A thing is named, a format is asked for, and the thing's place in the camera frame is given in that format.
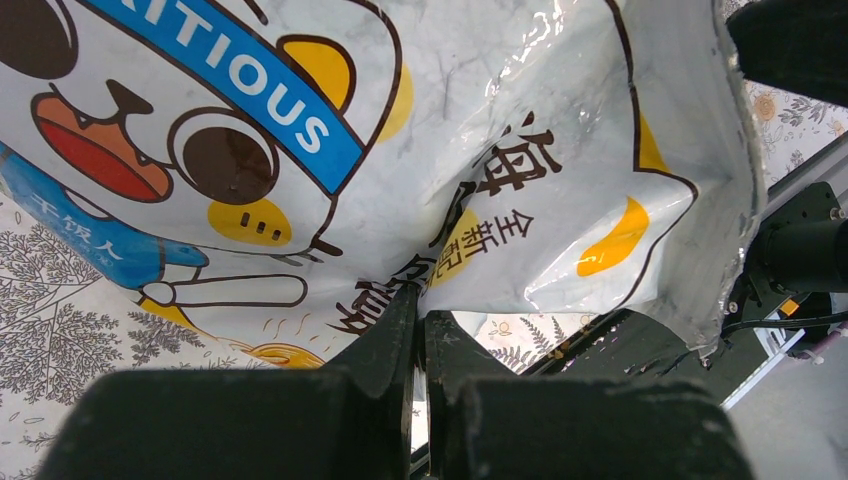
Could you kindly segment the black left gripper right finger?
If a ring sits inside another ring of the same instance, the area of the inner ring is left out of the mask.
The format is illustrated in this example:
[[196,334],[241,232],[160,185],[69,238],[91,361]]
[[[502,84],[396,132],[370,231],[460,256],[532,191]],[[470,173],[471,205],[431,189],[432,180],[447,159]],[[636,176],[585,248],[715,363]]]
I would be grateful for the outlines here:
[[435,479],[750,479],[725,411],[678,379],[519,375],[447,312],[423,323]]

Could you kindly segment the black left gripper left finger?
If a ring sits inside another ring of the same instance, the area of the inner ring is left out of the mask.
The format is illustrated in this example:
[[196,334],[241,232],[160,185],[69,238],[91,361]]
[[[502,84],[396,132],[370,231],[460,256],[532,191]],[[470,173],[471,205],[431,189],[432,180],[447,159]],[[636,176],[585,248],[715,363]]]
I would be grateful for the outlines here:
[[40,479],[405,479],[417,290],[316,369],[138,370],[97,380]]

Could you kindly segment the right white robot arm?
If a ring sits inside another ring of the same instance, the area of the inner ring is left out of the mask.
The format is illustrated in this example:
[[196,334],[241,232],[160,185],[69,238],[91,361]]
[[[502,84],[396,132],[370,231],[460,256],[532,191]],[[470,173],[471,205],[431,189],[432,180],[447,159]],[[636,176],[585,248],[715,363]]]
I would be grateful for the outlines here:
[[[727,22],[744,77],[844,107],[847,4],[757,1]],[[792,199],[763,222],[746,275],[773,294],[847,294],[847,209],[826,182],[786,184]]]

